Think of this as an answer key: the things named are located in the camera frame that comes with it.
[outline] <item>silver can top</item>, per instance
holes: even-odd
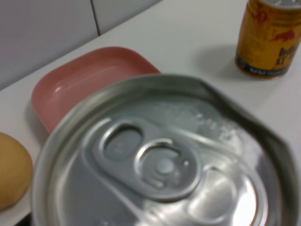
[[[146,76],[78,104],[47,140],[35,226],[296,225],[287,146],[194,78]]]
[[[262,0],[262,2],[279,8],[301,8],[301,0]]]

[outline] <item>orange can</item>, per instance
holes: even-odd
[[[241,24],[236,64],[258,79],[284,75],[301,40],[300,0],[249,0]]]

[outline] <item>can label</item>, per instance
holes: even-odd
[[[275,8],[249,0],[242,21],[236,63],[253,77],[285,74],[301,39],[301,9]]]

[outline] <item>aluminum can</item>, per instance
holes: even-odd
[[[258,79],[284,75],[301,40],[300,0],[249,0],[241,24],[236,64]]]
[[[287,145],[196,78],[142,76],[75,106],[46,141],[35,226],[296,226]]]

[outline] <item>can rim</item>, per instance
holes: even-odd
[[[277,132],[275,132],[274,129],[270,128],[269,126],[266,126],[265,124],[262,124],[260,120],[258,120],[257,118],[253,117],[253,115],[251,113],[247,113],[247,111],[244,110],[243,107],[241,107],[239,104],[234,103],[226,94],[222,94],[220,92],[220,90],[215,87],[214,85],[210,84],[207,81],[203,81],[199,78],[196,77],[192,77],[192,76],[185,76],[185,75],[181,75],[181,74],[148,74],[148,75],[144,75],[138,78],[131,78],[128,79],[126,81],[121,81],[118,83],[115,83],[111,86],[108,86],[104,89],[101,89],[95,93],[93,93],[92,95],[88,96],[87,98],[85,98],[83,101],[79,102],[75,107],[73,107],[64,117],[63,119],[58,123],[58,125],[55,127],[55,129],[53,130],[53,132],[49,135],[48,139],[46,140],[41,153],[37,159],[37,164],[36,164],[36,168],[35,168],[35,173],[34,173],[34,178],[32,181],[32,187],[31,187],[31,208],[32,208],[32,219],[35,225],[40,226],[47,226],[49,225],[48,222],[42,222],[41,219],[47,219],[48,215],[48,209],[47,206],[45,206],[46,204],[44,203],[43,207],[38,206],[38,200],[43,197],[43,194],[45,193],[45,189],[39,189],[40,184],[43,185],[44,188],[46,188],[47,186],[47,182],[46,179],[47,177],[45,177],[45,171],[43,171],[43,169],[45,168],[45,163],[47,164],[47,167],[49,168],[49,172],[48,175],[52,174],[52,170],[51,170],[51,165],[53,166],[55,164],[55,156],[58,154],[55,151],[50,151],[53,150],[54,147],[60,147],[64,141],[64,139],[60,139],[59,134],[61,133],[65,133],[65,134],[69,134],[70,132],[73,131],[70,124],[72,119],[78,115],[79,113],[81,113],[82,111],[85,112],[89,112],[89,110],[93,109],[93,106],[90,106],[90,108],[85,108],[86,106],[89,105],[89,102],[91,101],[91,99],[98,97],[101,93],[105,93],[107,90],[110,90],[111,87],[115,87],[115,86],[120,86],[122,83],[127,82],[127,81],[131,81],[131,80],[136,80],[136,79],[141,79],[141,78],[145,78],[145,77],[178,77],[178,78],[183,78],[183,79],[190,79],[190,80],[194,80],[194,81],[198,81],[201,82],[202,84],[204,84],[206,87],[208,87],[209,89],[214,90],[214,92],[218,95],[219,98],[221,98],[224,101],[227,101],[229,103],[229,107],[231,107],[232,109],[236,109],[239,110],[240,112],[243,112],[244,118],[247,118],[248,121],[251,121],[252,123],[255,123],[256,125],[260,125],[262,128],[270,131],[273,135],[275,135],[277,137],[277,139],[279,141],[281,141],[285,146],[288,147],[288,154],[291,156],[291,161],[292,161],[292,168],[294,169],[294,173],[295,173],[295,180],[296,180],[296,186],[297,188],[301,188],[301,166],[298,167],[297,164],[297,160],[300,158],[297,155],[297,152],[295,150],[292,149],[291,145],[288,144],[288,142],[284,141],[282,137],[280,137],[278,135]],[[301,193],[299,189],[296,189],[296,193],[298,195],[298,217],[297,217],[297,225],[301,224]]]

